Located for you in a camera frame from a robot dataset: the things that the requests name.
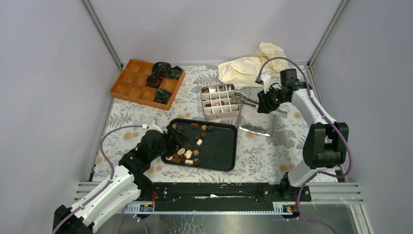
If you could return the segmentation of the metal serving tongs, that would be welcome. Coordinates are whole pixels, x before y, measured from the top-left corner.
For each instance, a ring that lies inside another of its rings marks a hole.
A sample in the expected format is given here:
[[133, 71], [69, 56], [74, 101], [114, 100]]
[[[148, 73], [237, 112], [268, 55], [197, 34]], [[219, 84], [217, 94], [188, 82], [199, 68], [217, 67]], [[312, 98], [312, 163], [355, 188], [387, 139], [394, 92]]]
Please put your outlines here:
[[241, 93], [235, 93], [231, 96], [231, 100], [237, 104], [246, 104], [252, 107], [256, 107], [259, 105], [257, 101], [247, 98], [246, 96], [242, 95]]

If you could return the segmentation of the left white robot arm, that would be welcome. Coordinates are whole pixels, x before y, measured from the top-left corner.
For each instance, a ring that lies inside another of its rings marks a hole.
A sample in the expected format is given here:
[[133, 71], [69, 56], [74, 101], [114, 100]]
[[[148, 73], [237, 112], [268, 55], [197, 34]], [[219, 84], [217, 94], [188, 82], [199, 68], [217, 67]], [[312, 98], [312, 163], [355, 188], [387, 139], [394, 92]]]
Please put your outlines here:
[[144, 173], [151, 162], [161, 156], [172, 156], [190, 138], [171, 125], [166, 131], [155, 124], [142, 127], [146, 131], [140, 142], [122, 156], [117, 166], [110, 164], [108, 177], [71, 206], [61, 205], [56, 209], [54, 234], [94, 234], [129, 203], [149, 198], [152, 181]]

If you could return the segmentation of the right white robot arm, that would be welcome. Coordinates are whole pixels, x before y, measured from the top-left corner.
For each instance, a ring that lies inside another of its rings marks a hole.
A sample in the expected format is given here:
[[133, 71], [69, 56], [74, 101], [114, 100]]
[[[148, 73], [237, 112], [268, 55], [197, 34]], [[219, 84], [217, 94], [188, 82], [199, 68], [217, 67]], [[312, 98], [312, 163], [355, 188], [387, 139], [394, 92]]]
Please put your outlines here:
[[295, 106], [309, 131], [302, 149], [303, 160], [286, 174], [287, 182], [280, 186], [281, 198], [293, 200], [298, 194], [298, 187], [308, 183], [318, 173], [327, 174], [328, 169], [341, 165], [346, 160], [348, 148], [348, 125], [336, 122], [321, 107], [315, 98], [307, 80], [300, 81], [295, 69], [281, 71], [280, 87], [275, 88], [272, 77], [259, 74], [256, 83], [263, 86], [258, 93], [258, 113], [273, 113], [281, 104]]

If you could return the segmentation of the black plastic tray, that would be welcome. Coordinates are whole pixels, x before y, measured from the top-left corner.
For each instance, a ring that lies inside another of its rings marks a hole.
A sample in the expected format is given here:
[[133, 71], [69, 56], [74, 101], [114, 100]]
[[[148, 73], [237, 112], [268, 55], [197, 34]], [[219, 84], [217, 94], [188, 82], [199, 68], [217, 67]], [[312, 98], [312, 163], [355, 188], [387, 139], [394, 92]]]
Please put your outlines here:
[[171, 120], [169, 125], [190, 138], [190, 142], [183, 147], [192, 152], [198, 151], [198, 155], [192, 155], [190, 159], [199, 159], [199, 164], [178, 163], [176, 159], [167, 160], [162, 156], [163, 163], [222, 172], [234, 169], [238, 135], [234, 125], [182, 118]]

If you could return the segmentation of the pink grid box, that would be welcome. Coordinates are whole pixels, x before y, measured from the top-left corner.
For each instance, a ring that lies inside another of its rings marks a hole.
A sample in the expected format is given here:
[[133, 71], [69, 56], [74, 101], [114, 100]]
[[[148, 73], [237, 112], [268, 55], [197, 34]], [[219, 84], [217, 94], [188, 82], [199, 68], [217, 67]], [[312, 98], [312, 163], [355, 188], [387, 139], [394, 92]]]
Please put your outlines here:
[[205, 120], [238, 117], [240, 104], [232, 100], [235, 95], [233, 84], [217, 84], [201, 88], [202, 109]]

